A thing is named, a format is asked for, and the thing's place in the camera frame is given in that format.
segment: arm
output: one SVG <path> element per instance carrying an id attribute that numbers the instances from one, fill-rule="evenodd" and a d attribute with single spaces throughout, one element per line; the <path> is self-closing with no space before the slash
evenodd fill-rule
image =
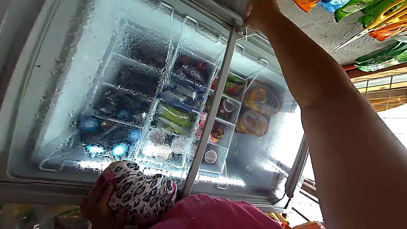
<path id="1" fill-rule="evenodd" d="M 272 0 L 253 0 L 243 19 L 268 37 L 301 108 L 328 228 L 384 228 L 388 222 L 376 215 L 383 207 L 402 218 L 407 150 L 341 66 Z"/>

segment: hand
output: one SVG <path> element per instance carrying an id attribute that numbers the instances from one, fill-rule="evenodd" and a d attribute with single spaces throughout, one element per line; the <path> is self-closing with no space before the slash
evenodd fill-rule
<path id="1" fill-rule="evenodd" d="M 276 0 L 249 0 L 243 22 L 254 30 L 263 30 L 273 15 L 280 15 Z"/>
<path id="2" fill-rule="evenodd" d="M 81 200 L 81 213 L 92 223 L 92 229 L 123 229 L 126 223 L 127 211 L 119 210 L 117 215 L 107 205 L 114 188 L 109 181 L 96 183 L 87 198 Z"/>

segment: orange snack packet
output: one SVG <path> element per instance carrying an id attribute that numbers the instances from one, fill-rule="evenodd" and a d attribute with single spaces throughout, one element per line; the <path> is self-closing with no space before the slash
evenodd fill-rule
<path id="1" fill-rule="evenodd" d="M 314 7 L 320 0 L 294 0 L 294 2 L 306 13 Z"/>

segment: orange packaging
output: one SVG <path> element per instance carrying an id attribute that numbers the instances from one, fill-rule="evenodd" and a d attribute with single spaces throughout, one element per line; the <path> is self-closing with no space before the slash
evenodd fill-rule
<path id="1" fill-rule="evenodd" d="M 306 13 L 314 7 L 320 0 L 294 0 L 294 2 Z"/>
<path id="2" fill-rule="evenodd" d="M 407 29 L 407 21 L 401 21 L 387 25 L 378 30 L 369 32 L 369 36 L 376 38 L 378 41 L 384 41 L 388 37 L 392 37 L 398 33 L 401 33 Z"/>
<path id="3" fill-rule="evenodd" d="M 294 229 L 327 229 L 324 222 L 308 222 L 298 226 L 295 226 Z"/>

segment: chest freezer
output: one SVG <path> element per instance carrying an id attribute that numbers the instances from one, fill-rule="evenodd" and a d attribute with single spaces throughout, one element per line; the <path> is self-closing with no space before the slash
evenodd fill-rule
<path id="1" fill-rule="evenodd" d="M 129 160 L 179 197 L 289 208 L 307 154 L 300 109 L 267 39 L 240 31 L 212 1 L 10 2 L 0 196 L 77 204 Z"/>

